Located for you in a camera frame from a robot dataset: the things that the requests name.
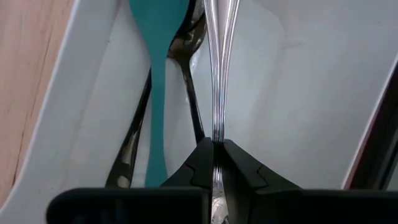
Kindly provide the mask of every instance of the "utensil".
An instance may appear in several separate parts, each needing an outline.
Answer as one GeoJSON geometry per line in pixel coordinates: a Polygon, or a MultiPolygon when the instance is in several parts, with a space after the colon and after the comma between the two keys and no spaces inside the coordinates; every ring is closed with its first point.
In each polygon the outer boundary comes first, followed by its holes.
{"type": "Polygon", "coordinates": [[[180,28],[189,1],[130,0],[130,9],[146,43],[152,70],[152,117],[146,186],[158,187],[167,179],[163,151],[165,59],[180,28]]]}
{"type": "MultiPolygon", "coordinates": [[[[217,145],[224,141],[228,70],[238,8],[239,0],[205,0],[213,83],[213,141],[217,145]]],[[[213,168],[213,206],[211,208],[211,219],[214,223],[228,220],[228,205],[226,200],[221,200],[221,198],[225,198],[223,168],[216,160],[213,168]]]]}
{"type": "Polygon", "coordinates": [[[190,70],[190,59],[192,58],[192,55],[198,50],[199,46],[203,42],[203,39],[205,38],[205,14],[202,13],[198,20],[193,22],[194,30],[174,39],[172,45],[170,46],[168,56],[175,59],[181,67],[185,86],[187,88],[193,130],[195,132],[195,140],[197,143],[199,143],[205,137],[205,132],[201,123],[197,96],[195,93],[195,88],[193,86],[192,74],[190,70]]]}
{"type": "Polygon", "coordinates": [[[213,83],[213,141],[224,141],[226,86],[239,0],[205,0],[213,83]]]}
{"type": "MultiPolygon", "coordinates": [[[[186,38],[186,35],[189,32],[192,32],[195,28],[198,27],[198,21],[202,17],[204,17],[203,15],[204,8],[202,4],[203,1],[190,0],[188,11],[184,18],[184,22],[182,23],[178,32],[176,33],[175,38],[179,39],[186,38]]],[[[151,70],[149,70],[148,77],[136,109],[136,113],[134,114],[129,131],[127,132],[126,137],[124,138],[124,141],[118,152],[115,162],[111,168],[111,171],[109,172],[108,179],[105,184],[106,187],[129,188],[131,185],[132,176],[134,172],[134,165],[137,156],[139,136],[141,132],[142,122],[144,120],[144,114],[149,99],[151,87],[152,87],[151,70]]]]}

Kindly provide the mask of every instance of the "spoon handle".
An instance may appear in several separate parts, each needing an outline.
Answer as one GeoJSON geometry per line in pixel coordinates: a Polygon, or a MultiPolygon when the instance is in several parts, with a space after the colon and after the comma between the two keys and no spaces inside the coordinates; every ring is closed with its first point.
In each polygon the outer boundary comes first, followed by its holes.
{"type": "Polygon", "coordinates": [[[153,55],[152,114],[150,121],[150,151],[145,180],[146,187],[158,187],[167,179],[164,157],[165,56],[153,55]]]}
{"type": "Polygon", "coordinates": [[[109,172],[105,187],[129,188],[131,185],[142,121],[144,120],[150,89],[152,88],[151,81],[151,70],[149,70],[141,98],[138,102],[137,110],[134,113],[129,131],[120,147],[118,156],[109,172]]]}
{"type": "Polygon", "coordinates": [[[205,0],[213,83],[213,141],[224,141],[229,61],[240,0],[205,0]]]}
{"type": "Polygon", "coordinates": [[[203,130],[203,125],[201,123],[197,95],[195,93],[195,87],[193,86],[191,69],[189,67],[189,59],[190,58],[185,57],[185,55],[183,55],[182,57],[177,57],[176,61],[181,67],[183,79],[185,82],[185,87],[187,88],[193,131],[195,133],[195,140],[198,144],[205,137],[205,131],[203,130]]]}

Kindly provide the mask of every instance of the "white container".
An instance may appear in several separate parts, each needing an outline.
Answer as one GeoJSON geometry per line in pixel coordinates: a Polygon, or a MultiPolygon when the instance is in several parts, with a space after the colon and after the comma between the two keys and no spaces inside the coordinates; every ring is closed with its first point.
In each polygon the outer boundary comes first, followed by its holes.
{"type": "MultiPolygon", "coordinates": [[[[304,188],[344,186],[398,52],[396,0],[241,0],[226,137],[304,188]]],[[[195,147],[185,86],[167,60],[169,174],[195,147]]],[[[211,133],[208,42],[193,79],[211,133]]],[[[0,223],[44,223],[57,194],[102,187],[127,132],[149,57],[126,0],[75,0],[22,172],[0,223]]],[[[147,108],[133,186],[149,150],[147,108]]]]}

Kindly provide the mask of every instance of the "wooden surface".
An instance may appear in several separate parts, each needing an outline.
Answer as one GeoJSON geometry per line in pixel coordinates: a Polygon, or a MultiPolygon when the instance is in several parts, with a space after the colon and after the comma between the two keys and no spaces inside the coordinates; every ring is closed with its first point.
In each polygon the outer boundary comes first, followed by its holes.
{"type": "Polygon", "coordinates": [[[0,0],[0,206],[20,172],[73,0],[0,0]]]}

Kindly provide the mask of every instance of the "spatula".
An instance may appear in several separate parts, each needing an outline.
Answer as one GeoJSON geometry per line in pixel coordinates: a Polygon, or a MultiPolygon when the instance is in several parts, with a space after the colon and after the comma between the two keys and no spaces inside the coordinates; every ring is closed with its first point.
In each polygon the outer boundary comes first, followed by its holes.
{"type": "Polygon", "coordinates": [[[165,59],[189,0],[129,0],[132,15],[146,43],[152,69],[152,117],[146,187],[167,179],[164,159],[165,59]]]}

